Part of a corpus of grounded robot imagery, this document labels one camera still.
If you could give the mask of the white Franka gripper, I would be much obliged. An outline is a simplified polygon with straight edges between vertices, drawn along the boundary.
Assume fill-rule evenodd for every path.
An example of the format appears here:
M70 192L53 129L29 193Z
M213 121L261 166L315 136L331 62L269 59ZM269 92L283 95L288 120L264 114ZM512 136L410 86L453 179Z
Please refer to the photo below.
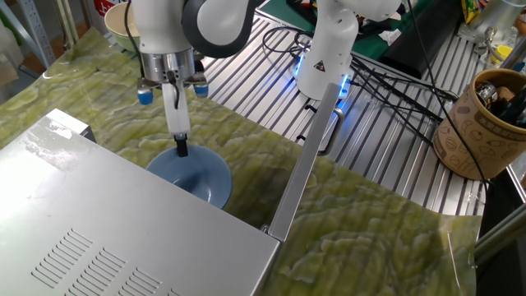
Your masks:
M183 139L183 134L190 133L191 124L184 87L182 83L177 83L175 86L165 83L162 85L162 95L168 131L176 142L178 156L186 157L188 156L187 139Z

